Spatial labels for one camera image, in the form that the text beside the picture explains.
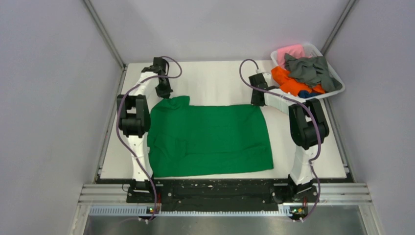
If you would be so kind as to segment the green t shirt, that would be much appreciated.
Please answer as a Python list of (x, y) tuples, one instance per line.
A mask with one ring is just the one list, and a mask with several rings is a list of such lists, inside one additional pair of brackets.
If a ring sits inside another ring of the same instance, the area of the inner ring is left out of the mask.
[(156, 178), (274, 167), (266, 121), (258, 106), (194, 106), (189, 96), (178, 96), (157, 103), (150, 115), (147, 146)]

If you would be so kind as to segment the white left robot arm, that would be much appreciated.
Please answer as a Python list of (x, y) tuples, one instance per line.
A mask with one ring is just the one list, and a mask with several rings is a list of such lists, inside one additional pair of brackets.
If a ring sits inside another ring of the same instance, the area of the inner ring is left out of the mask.
[(129, 194), (154, 204), (157, 203), (157, 189), (146, 144), (146, 135), (151, 126), (148, 99), (153, 94), (159, 98), (170, 97), (172, 89), (169, 69), (167, 56), (155, 57), (151, 65), (141, 70), (135, 85), (116, 98), (116, 134), (121, 144), (131, 153), (133, 162), (134, 182)]

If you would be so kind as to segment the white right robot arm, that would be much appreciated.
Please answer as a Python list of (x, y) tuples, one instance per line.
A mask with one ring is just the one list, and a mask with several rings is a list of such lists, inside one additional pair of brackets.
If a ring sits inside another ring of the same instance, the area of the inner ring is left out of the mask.
[(296, 145), (294, 164), (288, 175), (288, 185), (272, 192), (277, 203), (301, 201), (313, 188), (313, 162), (320, 156), (324, 138), (329, 134), (325, 115), (318, 99), (305, 100), (268, 86), (265, 74), (249, 77), (252, 88), (251, 104), (270, 106), (289, 117), (290, 135)]

